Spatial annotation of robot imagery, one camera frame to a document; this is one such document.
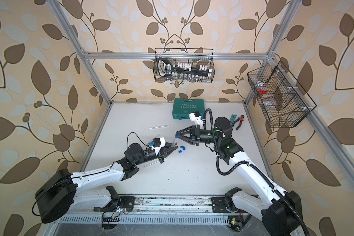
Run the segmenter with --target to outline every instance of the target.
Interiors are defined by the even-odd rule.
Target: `pliers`
[[[236,122],[240,121],[239,126],[236,128],[236,130],[238,130],[238,129],[240,128],[240,126],[242,125],[243,120],[244,120],[244,115],[241,115],[240,117],[238,117],[238,118],[235,120],[235,122],[233,122],[232,127],[235,126],[235,123],[236,123]]]

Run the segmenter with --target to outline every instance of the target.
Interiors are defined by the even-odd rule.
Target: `metal grate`
[[[213,49],[203,48],[155,48],[155,81],[212,83],[215,74],[213,52]]]
[[[100,224],[101,214],[66,214],[61,224]],[[217,215],[121,215],[119,224],[228,225],[228,216]]]
[[[270,127],[295,127],[316,107],[308,106],[299,97],[295,89],[304,91],[303,87],[299,82],[292,86],[278,66],[248,72],[248,82]]]

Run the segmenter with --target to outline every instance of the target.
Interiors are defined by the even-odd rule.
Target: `cable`
[[[140,142],[141,142],[142,144],[144,144],[145,146],[147,146],[147,144],[143,143],[143,141],[139,138],[139,136],[138,136],[135,132],[131,132],[131,133],[129,133],[129,135],[127,135],[127,147],[129,146],[129,136],[130,136],[132,133],[135,134],[135,135],[138,137],[138,139],[140,140]]]

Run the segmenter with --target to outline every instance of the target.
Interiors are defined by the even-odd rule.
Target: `test tube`
[[[178,136],[176,135],[173,140],[172,147],[174,147],[177,144],[177,139],[178,139]]]

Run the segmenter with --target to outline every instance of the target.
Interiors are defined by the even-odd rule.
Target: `black tool holder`
[[[248,82],[270,127],[290,127],[299,124],[316,103],[293,74],[296,85],[284,76],[286,66],[262,66],[248,72]],[[307,104],[299,93],[309,100]]]
[[[155,81],[212,83],[215,74],[213,53],[213,49],[206,48],[188,48],[184,51],[181,48],[155,48]],[[178,64],[187,64],[187,67],[178,67]]]

